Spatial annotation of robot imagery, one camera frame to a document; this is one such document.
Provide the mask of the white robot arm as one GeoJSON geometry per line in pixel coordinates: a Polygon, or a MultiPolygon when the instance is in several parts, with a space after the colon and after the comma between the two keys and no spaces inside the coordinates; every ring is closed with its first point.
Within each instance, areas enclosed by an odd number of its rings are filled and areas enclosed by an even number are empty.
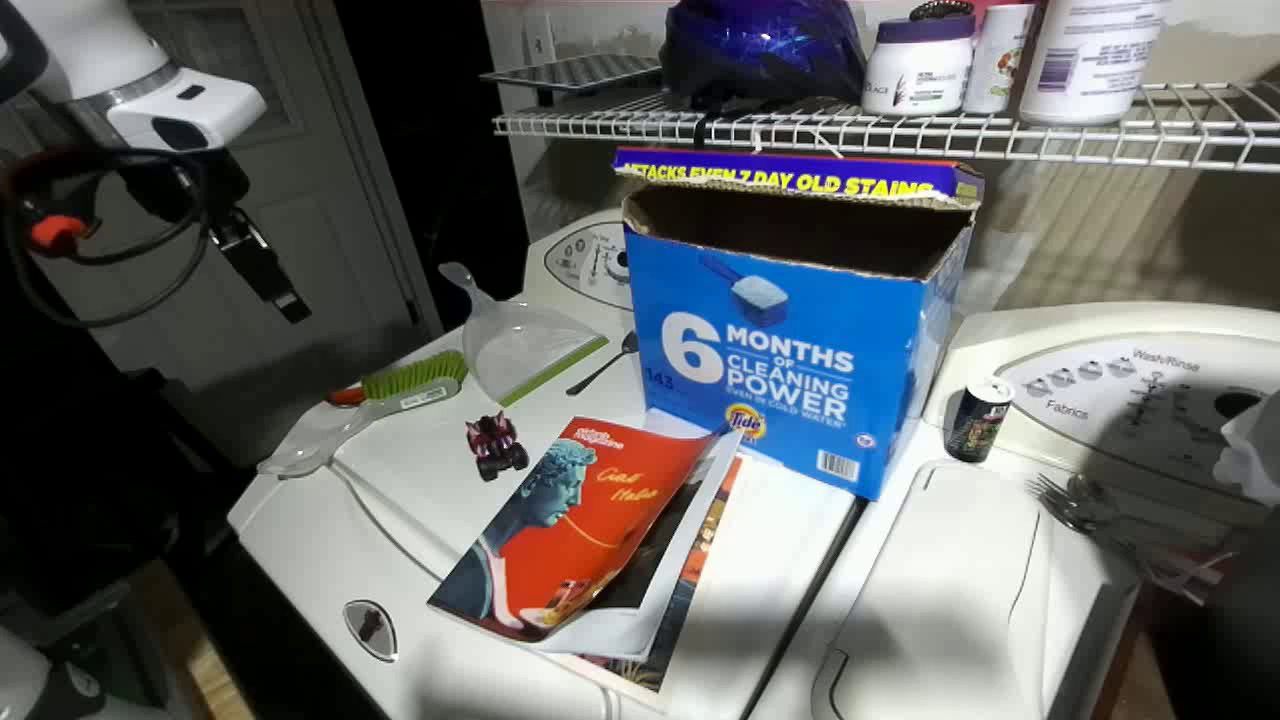
{"type": "Polygon", "coordinates": [[[0,91],[7,101],[31,91],[85,130],[85,143],[37,151],[4,178],[4,254],[31,312],[60,330],[128,326],[175,296],[216,247],[288,326],[313,315],[240,210],[250,178],[233,143],[268,114],[250,80],[172,59],[124,0],[0,0],[0,39],[0,91]],[[121,254],[90,254],[105,230],[97,211],[105,178],[121,178],[163,232],[121,254]],[[136,310],[73,315],[37,288],[42,256],[105,270],[148,256],[187,230],[199,232],[187,263],[136,310]]]}

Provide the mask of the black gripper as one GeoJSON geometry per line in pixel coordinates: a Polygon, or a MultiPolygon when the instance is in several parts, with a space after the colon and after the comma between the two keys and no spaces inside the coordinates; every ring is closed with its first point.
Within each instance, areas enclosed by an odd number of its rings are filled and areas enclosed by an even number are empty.
{"type": "Polygon", "coordinates": [[[250,198],[250,178],[230,151],[132,149],[124,156],[124,188],[172,235],[179,235],[186,230],[207,232],[222,256],[240,272],[240,280],[288,326],[313,315],[303,296],[294,288],[276,247],[240,210],[240,200],[250,198]]]}

